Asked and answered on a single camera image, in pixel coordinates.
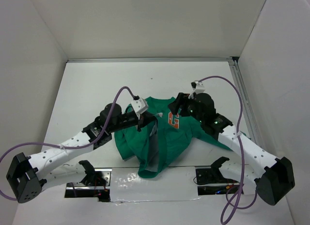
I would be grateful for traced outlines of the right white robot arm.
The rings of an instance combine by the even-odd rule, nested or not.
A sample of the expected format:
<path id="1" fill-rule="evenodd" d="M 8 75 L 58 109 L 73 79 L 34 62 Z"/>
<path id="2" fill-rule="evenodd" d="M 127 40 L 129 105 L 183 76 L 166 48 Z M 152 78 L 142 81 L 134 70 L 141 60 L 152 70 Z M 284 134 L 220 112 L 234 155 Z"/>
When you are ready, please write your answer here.
<path id="1" fill-rule="evenodd" d="M 295 186 L 291 161 L 286 157 L 279 159 L 237 132 L 228 118 L 216 112 L 214 101 L 208 94 L 179 93 L 168 108 L 174 115 L 193 117 L 206 134 L 244 157 L 247 163 L 245 184 L 253 186 L 267 204 L 276 205 Z"/>

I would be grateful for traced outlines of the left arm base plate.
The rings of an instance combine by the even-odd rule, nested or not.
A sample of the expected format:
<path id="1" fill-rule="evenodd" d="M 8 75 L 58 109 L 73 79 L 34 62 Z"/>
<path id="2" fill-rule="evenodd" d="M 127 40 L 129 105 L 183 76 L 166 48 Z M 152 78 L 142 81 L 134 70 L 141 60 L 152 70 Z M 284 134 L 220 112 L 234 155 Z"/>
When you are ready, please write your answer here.
<path id="1" fill-rule="evenodd" d="M 64 198 L 96 198 L 99 202 L 110 202 L 111 168 L 95 168 L 97 178 L 93 183 L 67 183 Z"/>

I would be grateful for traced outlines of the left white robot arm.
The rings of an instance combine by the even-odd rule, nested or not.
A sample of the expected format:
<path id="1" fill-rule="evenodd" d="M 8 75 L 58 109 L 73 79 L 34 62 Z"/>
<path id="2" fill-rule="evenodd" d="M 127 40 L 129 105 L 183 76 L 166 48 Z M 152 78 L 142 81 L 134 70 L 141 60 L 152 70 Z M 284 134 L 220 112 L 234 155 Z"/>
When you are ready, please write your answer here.
<path id="1" fill-rule="evenodd" d="M 155 116 L 148 111 L 122 113 L 120 105 L 108 104 L 92 123 L 62 144 L 30 156 L 24 153 L 15 155 L 6 175 L 14 199 L 20 204 L 26 203 L 42 191 L 66 183 L 105 187 L 106 177 L 89 161 L 68 162 L 105 145 L 116 131 L 130 127 L 140 131 L 153 121 Z"/>

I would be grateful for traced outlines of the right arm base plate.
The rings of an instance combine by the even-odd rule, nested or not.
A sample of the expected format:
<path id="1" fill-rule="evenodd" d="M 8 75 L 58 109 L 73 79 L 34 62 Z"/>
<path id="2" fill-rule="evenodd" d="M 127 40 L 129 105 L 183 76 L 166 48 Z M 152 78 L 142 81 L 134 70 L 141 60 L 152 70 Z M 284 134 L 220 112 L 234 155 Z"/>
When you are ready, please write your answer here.
<path id="1" fill-rule="evenodd" d="M 196 176 L 193 178 L 194 183 L 197 185 L 198 195 L 216 195 L 234 194 L 237 191 L 239 183 L 232 179 L 224 178 L 218 175 L 212 168 L 196 168 Z"/>

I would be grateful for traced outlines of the green jacket with white lettering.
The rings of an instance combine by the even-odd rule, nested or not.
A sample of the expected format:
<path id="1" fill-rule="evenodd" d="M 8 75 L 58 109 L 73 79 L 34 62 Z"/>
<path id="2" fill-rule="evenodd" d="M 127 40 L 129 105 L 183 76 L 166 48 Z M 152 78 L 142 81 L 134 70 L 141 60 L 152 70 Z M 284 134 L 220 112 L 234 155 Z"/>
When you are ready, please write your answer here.
<path id="1" fill-rule="evenodd" d="M 136 157 L 139 161 L 140 178 L 156 177 L 175 161 L 190 145 L 193 138 L 222 149 L 224 144 L 206 134 L 193 117 L 180 117 L 170 112 L 168 105 L 175 99 L 146 98 L 148 112 L 155 121 L 141 131 L 135 127 L 114 133 L 116 147 L 124 161 Z"/>

